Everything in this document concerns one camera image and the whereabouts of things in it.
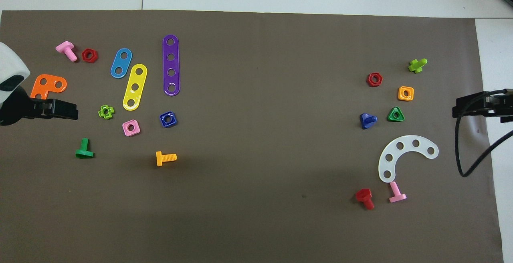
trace yellow-orange bolt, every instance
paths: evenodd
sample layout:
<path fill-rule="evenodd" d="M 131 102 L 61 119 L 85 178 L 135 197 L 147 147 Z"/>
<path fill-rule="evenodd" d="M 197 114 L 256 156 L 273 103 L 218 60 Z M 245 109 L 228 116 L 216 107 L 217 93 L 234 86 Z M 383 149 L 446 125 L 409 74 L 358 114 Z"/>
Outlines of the yellow-orange bolt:
<path fill-rule="evenodd" d="M 157 157 L 157 166 L 159 166 L 159 167 L 162 166 L 162 162 L 172 162 L 172 161 L 176 161 L 176 159 L 178 159 L 176 154 L 162 155 L 161 151 L 156 152 L 156 157 Z"/>

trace blue square nut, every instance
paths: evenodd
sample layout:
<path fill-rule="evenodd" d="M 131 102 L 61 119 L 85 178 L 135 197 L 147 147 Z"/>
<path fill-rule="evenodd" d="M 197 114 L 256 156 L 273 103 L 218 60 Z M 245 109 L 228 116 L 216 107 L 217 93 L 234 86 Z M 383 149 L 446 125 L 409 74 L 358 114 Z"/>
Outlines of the blue square nut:
<path fill-rule="evenodd" d="M 176 116 L 174 115 L 174 113 L 172 111 L 163 113 L 161 115 L 161 123 L 164 128 L 170 128 L 170 127 L 178 124 L 178 122 L 176 121 Z"/>

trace orange toy bracket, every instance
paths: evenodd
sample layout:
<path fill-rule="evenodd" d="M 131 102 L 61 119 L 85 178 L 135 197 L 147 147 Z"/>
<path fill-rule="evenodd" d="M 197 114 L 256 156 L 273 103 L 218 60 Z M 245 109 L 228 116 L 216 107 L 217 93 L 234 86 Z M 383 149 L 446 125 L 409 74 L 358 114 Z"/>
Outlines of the orange toy bracket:
<path fill-rule="evenodd" d="M 54 93 L 61 93 L 68 86 L 66 79 L 58 77 L 56 75 L 40 75 L 35 79 L 34 87 L 30 97 L 35 98 L 36 95 L 40 95 L 41 99 L 46 100 L 48 92 L 53 91 Z"/>

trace black cable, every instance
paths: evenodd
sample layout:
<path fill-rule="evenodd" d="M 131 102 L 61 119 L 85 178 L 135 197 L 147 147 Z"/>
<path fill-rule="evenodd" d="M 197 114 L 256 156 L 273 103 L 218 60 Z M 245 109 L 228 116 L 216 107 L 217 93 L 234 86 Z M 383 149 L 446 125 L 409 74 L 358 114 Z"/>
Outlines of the black cable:
<path fill-rule="evenodd" d="M 490 97 L 491 95 L 497 95 L 499 93 L 507 93 L 508 91 L 506 89 L 498 90 L 498 91 L 486 91 L 485 93 L 482 93 L 478 95 L 477 97 L 474 97 L 471 99 L 462 109 L 458 117 L 456 118 L 456 128 L 454 130 L 454 147 L 456 151 L 456 164 L 458 165 L 458 172 L 460 172 L 460 175 L 462 177 L 467 177 L 470 175 L 474 169 L 481 163 L 481 161 L 489 154 L 493 149 L 495 149 L 498 145 L 500 145 L 505 140 L 509 139 L 511 136 L 513 136 L 513 130 L 507 133 L 506 135 L 503 135 L 499 140 L 495 141 L 495 143 L 491 144 L 472 164 L 472 166 L 467 170 L 467 172 L 463 173 L 463 170 L 461 170 L 461 163 L 460 163 L 460 146 L 459 146 L 459 133 L 460 133 L 460 122 L 461 118 L 465 115 L 467 109 L 477 102 L 478 100 L 484 98 L 484 97 Z"/>

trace yellow three-hole strip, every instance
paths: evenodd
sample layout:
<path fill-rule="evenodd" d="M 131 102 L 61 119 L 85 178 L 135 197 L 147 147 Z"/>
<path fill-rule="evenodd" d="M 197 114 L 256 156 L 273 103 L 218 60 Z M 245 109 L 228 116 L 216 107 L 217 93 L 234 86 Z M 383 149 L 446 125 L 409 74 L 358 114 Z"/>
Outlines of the yellow three-hole strip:
<path fill-rule="evenodd" d="M 123 99 L 123 108 L 125 110 L 134 111 L 139 107 L 147 74 L 148 69 L 143 64 L 136 64 L 132 67 L 130 77 L 128 78 L 127 90 L 125 91 L 125 98 Z"/>

